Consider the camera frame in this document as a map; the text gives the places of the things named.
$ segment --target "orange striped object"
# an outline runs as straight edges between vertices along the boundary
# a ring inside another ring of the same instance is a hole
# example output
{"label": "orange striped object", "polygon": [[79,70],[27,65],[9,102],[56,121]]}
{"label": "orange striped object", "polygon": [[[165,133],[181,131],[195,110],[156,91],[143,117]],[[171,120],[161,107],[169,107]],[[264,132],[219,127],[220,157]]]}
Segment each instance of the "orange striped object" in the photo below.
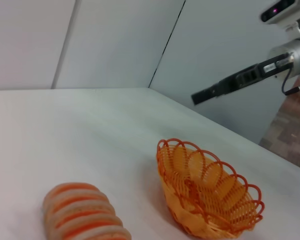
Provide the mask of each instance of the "orange striped object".
{"label": "orange striped object", "polygon": [[235,239],[263,219],[260,189],[213,153],[172,138],[159,141],[156,159],[168,208],[188,234]]}
{"label": "orange striped object", "polygon": [[63,183],[43,201],[48,240],[131,240],[106,195],[95,186]]}

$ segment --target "white wall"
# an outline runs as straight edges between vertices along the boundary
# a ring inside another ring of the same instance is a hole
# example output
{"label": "white wall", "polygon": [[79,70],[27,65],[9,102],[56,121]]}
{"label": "white wall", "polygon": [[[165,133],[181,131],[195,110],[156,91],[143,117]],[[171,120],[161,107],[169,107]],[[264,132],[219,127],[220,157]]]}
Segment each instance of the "white wall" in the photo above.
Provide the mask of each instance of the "white wall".
{"label": "white wall", "polygon": [[250,65],[288,39],[259,14],[272,0],[187,0],[151,88],[259,143],[285,96],[269,78],[194,106],[191,94]]}
{"label": "white wall", "polygon": [[56,88],[148,87],[184,0],[79,0]]}
{"label": "white wall", "polygon": [[0,89],[50,89],[75,0],[0,0]]}

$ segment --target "cable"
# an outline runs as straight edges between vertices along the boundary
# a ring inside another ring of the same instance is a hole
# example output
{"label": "cable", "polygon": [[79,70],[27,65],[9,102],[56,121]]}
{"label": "cable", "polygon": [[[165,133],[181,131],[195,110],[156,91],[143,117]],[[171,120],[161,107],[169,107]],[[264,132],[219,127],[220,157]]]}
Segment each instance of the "cable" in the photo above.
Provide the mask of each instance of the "cable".
{"label": "cable", "polygon": [[289,78],[291,72],[292,72],[292,68],[289,69],[289,72],[288,72],[288,74],[285,76],[285,79],[283,80],[283,83],[282,83],[282,86],[281,86],[281,92],[282,92],[284,95],[286,95],[286,96],[287,96],[287,92],[288,92],[288,91],[287,91],[287,92],[285,91],[285,85],[286,85],[286,82],[287,82],[287,80],[288,80],[288,78]]}

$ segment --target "plastic basket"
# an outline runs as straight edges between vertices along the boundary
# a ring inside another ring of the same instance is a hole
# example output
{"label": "plastic basket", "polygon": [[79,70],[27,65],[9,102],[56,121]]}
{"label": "plastic basket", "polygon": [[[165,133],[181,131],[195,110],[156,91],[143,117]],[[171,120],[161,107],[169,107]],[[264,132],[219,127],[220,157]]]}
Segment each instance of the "plastic basket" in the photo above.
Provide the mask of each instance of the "plastic basket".
{"label": "plastic basket", "polygon": [[172,138],[159,141],[156,159],[168,208],[188,234],[235,239],[262,220],[260,189],[213,153]]}

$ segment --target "camera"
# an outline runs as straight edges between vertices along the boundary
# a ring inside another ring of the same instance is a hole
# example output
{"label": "camera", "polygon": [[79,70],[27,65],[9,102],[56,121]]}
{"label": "camera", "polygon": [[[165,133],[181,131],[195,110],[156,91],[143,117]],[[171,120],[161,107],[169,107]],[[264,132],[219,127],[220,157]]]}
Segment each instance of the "camera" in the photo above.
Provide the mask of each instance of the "camera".
{"label": "camera", "polygon": [[278,24],[281,21],[288,22],[300,19],[300,0],[279,0],[268,7],[260,19],[265,24]]}

